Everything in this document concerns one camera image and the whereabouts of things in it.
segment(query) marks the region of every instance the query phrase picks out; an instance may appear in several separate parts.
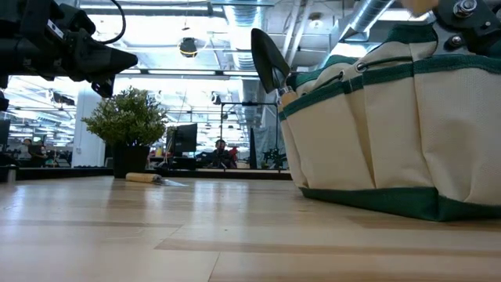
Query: desk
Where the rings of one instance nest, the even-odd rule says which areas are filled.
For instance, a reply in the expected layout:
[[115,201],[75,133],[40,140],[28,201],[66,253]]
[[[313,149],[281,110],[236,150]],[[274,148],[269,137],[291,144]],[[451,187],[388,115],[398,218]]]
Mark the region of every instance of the desk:
[[291,181],[0,186],[5,281],[500,281],[501,222],[305,199]]

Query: canvas tool bag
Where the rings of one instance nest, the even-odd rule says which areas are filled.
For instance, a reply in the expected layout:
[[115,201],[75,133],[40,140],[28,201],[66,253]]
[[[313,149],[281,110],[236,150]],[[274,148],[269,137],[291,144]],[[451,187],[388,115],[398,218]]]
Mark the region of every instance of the canvas tool bag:
[[289,78],[290,172],[306,197],[420,219],[501,217],[501,60],[436,55],[397,26],[365,57]]

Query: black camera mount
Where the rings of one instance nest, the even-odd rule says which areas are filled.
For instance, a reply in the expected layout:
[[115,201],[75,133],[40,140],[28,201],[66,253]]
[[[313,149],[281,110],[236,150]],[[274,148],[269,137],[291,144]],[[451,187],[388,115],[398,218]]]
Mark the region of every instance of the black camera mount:
[[95,41],[95,32],[85,11],[70,5],[2,0],[0,88],[7,88],[10,75],[37,75],[48,81],[67,76],[88,81],[102,97],[111,97],[115,75],[135,66],[138,58]]
[[482,0],[441,0],[433,9],[435,54],[472,52],[501,56],[501,22]]

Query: seated person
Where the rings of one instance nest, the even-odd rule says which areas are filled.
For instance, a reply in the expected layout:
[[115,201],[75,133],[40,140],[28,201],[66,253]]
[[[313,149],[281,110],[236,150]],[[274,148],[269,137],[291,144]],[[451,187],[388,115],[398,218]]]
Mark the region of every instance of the seated person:
[[237,161],[238,161],[238,150],[237,150],[237,148],[234,146],[234,147],[233,147],[233,148],[229,151],[229,153],[233,156],[233,160],[234,160],[235,162],[237,162]]
[[31,145],[31,139],[26,138],[23,141],[23,144],[18,148],[18,151],[20,152],[19,155],[17,156],[18,159],[20,160],[31,159],[30,149],[29,149],[30,145]]
[[216,142],[216,150],[212,152],[212,166],[215,168],[236,168],[235,159],[225,148],[225,140],[220,139]]
[[43,145],[29,145],[28,153],[31,155],[30,167],[40,168],[45,165],[47,156],[45,155],[45,147]]

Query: potted plant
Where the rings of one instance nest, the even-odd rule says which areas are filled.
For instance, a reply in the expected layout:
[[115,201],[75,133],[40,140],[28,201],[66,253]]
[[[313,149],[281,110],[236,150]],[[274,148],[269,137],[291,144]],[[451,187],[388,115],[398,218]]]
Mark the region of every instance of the potted plant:
[[130,87],[101,101],[82,121],[112,146],[115,178],[124,178],[129,172],[144,172],[150,146],[165,134],[166,118],[167,110],[147,90]]

